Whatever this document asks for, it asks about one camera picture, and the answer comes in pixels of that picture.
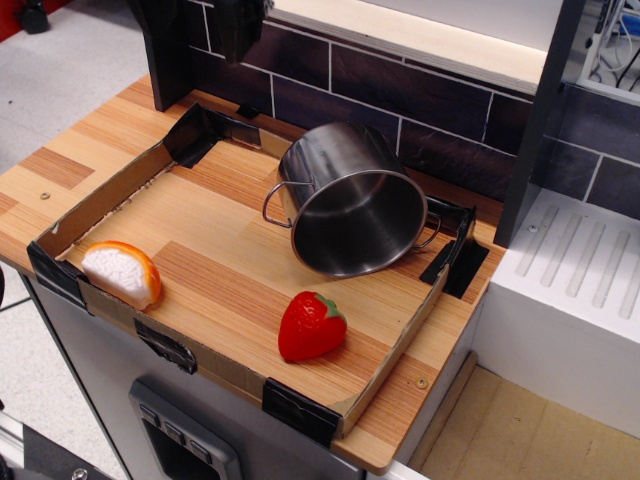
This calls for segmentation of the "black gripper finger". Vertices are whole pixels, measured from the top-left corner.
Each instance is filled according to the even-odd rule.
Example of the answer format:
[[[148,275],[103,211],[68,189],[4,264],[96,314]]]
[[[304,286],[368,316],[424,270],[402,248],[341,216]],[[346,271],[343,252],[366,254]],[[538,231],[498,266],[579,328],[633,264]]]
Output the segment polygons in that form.
[[[261,37],[262,24],[273,8],[270,0],[219,0],[213,2],[216,31],[229,64],[240,63]]]

